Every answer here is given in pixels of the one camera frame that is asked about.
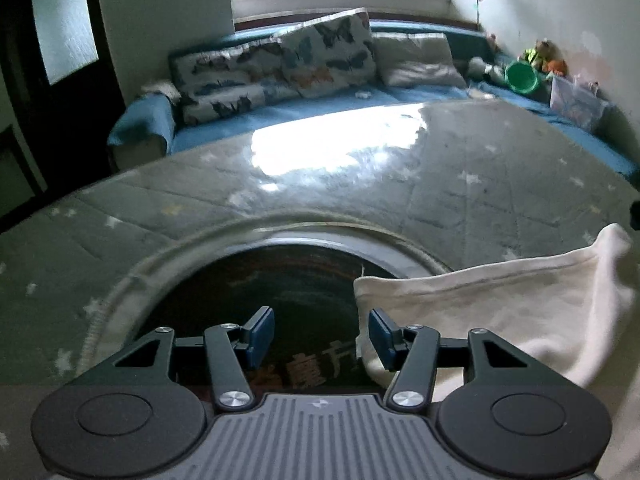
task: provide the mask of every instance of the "white wall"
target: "white wall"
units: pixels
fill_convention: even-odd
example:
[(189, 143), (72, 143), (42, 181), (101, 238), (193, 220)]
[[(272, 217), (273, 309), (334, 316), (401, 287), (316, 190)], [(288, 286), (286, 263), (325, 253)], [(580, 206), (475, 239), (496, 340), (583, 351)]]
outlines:
[(141, 85), (167, 78), (167, 55), (234, 31), (230, 0), (100, 0), (126, 103)]
[[(476, 0), (452, 0), (452, 17), (475, 20)], [(562, 50), (570, 71), (600, 82), (618, 106), (609, 139), (640, 162), (640, 0), (485, 0), (484, 29), (512, 54), (549, 38)]]
[[(31, 155), (20, 131), (20, 127), (18, 126), (14, 109), (11, 106), (11, 101), (9, 101), (4, 76), (2, 76), (2, 71), (0, 71), (0, 132), (10, 124), (14, 127), (14, 135), (17, 137), (22, 152), (27, 158), (31, 171), (35, 174), (40, 187), (46, 189), (44, 179), (38, 170), (36, 161), (33, 159), (33, 155)], [(32, 196), (31, 188), (22, 175), (22, 171), (18, 167), (15, 159), (7, 154), (0, 155), (0, 216), (18, 207)]]

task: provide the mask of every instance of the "gray ribbed plate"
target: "gray ribbed plate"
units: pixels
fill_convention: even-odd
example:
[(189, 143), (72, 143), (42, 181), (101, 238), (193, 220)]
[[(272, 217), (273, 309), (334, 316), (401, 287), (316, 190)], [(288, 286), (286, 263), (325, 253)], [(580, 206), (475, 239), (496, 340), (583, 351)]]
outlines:
[(388, 412), (375, 396), (268, 395), (252, 412), (217, 418), (192, 455), (149, 480), (489, 478), (456, 462), (422, 418)]

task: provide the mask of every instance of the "green bowl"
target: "green bowl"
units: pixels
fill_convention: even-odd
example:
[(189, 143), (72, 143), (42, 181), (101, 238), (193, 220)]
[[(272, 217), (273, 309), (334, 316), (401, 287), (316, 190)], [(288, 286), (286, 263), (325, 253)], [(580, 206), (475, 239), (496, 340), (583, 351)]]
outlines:
[(504, 72), (507, 84), (514, 92), (529, 95), (540, 86), (538, 72), (529, 64), (514, 61)]

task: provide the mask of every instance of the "white towel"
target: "white towel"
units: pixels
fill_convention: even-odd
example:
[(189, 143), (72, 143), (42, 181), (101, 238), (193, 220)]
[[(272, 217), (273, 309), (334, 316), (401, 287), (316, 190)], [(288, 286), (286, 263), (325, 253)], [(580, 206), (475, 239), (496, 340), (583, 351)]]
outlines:
[[(367, 335), (369, 311), (383, 308), (399, 326), (420, 323), (443, 337), (466, 338), (487, 328), (580, 386), (607, 406), (613, 436), (598, 473), (607, 480), (640, 478), (640, 312), (638, 264), (617, 224), (571, 253), (459, 270), (432, 278), (359, 278), (354, 291), (362, 358), (388, 386)], [(440, 370), (433, 400), (462, 385)]]

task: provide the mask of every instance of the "metal screw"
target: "metal screw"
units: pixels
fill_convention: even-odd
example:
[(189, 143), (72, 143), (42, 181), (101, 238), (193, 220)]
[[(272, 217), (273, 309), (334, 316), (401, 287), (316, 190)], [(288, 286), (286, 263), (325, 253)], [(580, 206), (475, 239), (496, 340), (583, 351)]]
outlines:
[(249, 403), (251, 397), (244, 392), (225, 392), (220, 395), (220, 404), (230, 408), (240, 408)]
[(398, 406), (404, 406), (406, 408), (420, 406), (420, 404), (424, 402), (424, 397), (421, 394), (412, 392), (411, 390), (398, 392), (391, 398)]

